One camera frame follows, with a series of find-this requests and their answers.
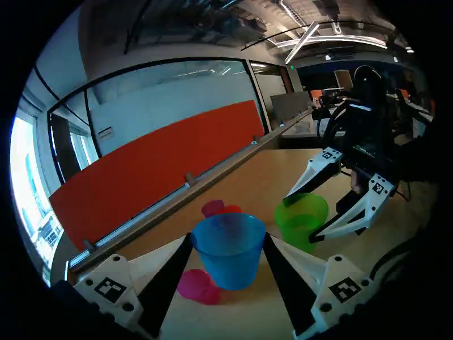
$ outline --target blue plastic cup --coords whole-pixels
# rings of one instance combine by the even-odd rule
[[[206,270],[219,287],[241,290],[257,274],[266,228],[247,214],[223,214],[198,223],[192,243]]]

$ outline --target red plastic cup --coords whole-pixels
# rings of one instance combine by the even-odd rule
[[[202,213],[205,218],[208,218],[214,216],[216,212],[218,212],[220,209],[223,209],[224,207],[225,205],[221,199],[214,199],[213,201],[206,203],[202,207]]]
[[[220,302],[220,288],[215,286],[208,273],[201,269],[184,272],[176,289],[183,298],[202,304]]]
[[[229,206],[223,207],[222,209],[217,210],[214,215],[241,213],[241,212],[242,212],[242,209],[240,207],[238,207],[237,205],[229,205]]]

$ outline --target wooden table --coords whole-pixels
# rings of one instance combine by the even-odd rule
[[[318,152],[260,151],[118,253],[131,260],[190,232],[204,218],[202,206],[212,199],[239,205],[245,213],[263,221],[268,232],[280,237],[274,210],[302,175],[308,160]],[[329,218],[335,215],[336,202],[350,190],[349,182],[349,177],[340,174],[315,191],[328,202]],[[406,204],[398,195],[394,196],[371,229],[361,236],[353,234],[321,242],[312,254],[326,260],[341,253],[363,271],[369,271],[384,253],[415,233],[417,224],[407,213]],[[260,261],[254,283],[243,291],[223,292],[220,305],[201,305],[175,293],[161,339],[290,340],[292,326],[264,254]],[[196,251],[192,252],[187,268],[203,268]]]

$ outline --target green plastic cup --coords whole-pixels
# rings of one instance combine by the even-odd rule
[[[306,253],[311,253],[316,244],[308,237],[316,228],[326,222],[329,206],[324,198],[312,193],[300,193],[289,201],[282,201],[275,209],[275,222],[281,237]]]

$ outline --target pink plastic cup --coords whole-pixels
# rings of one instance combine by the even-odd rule
[[[208,218],[214,216],[216,212],[218,212],[220,209],[223,209],[224,207],[225,205],[221,199],[214,199],[213,201],[206,203],[202,207],[202,213],[205,218]]]
[[[184,272],[177,291],[183,298],[202,304],[220,302],[220,288],[215,286],[208,273],[201,269],[190,269]]]

